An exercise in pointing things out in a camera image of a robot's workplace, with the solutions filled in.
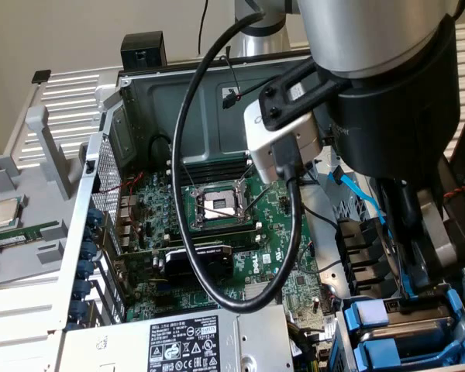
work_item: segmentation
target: green circuit board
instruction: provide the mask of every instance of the green circuit board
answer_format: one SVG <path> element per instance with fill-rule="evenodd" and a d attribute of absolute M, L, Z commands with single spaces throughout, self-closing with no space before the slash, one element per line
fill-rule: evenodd
<path fill-rule="evenodd" d="M 220 191 L 230 188 L 231 181 L 195 185 L 198 189 Z M 245 180 L 245 203 L 248 205 L 267 188 L 255 174 Z M 195 222 L 195 197 L 193 186 L 182 188 L 188 225 L 193 231 Z M 216 308 L 215 302 L 202 290 L 198 283 L 175 286 L 167 283 L 165 276 L 151 270 L 154 257 L 165 259 L 171 250 L 183 247 L 176 222 L 174 201 L 167 187 L 165 174 L 149 174 L 133 189 L 139 199 L 140 226 L 151 224 L 150 236 L 144 239 L 133 236 L 129 249 L 120 259 L 125 261 L 130 281 L 135 284 L 137 299 L 128 308 L 126 320 L 134 322 L 158 316 L 173 315 L 193 309 Z M 249 291 L 261 290 L 277 273 L 281 266 L 291 233 L 291 216 L 283 202 L 287 198 L 283 182 L 270 184 L 268 191 L 247 212 L 240 224 L 244 231 L 214 233 L 194 238 L 195 245 L 227 245 L 233 248 L 233 275 L 220 283 L 223 291 L 232 298 L 244 299 Z M 222 219 L 215 224 L 234 223 Z M 301 247 L 311 241 L 308 224 L 303 216 Z M 310 270 L 316 270 L 315 260 L 308 254 L 301 262 Z M 282 303 L 286 314 L 301 326 L 322 328 L 323 314 L 313 310 L 313 298 L 320 298 L 319 277 L 304 274 L 296 267 L 283 287 Z"/>

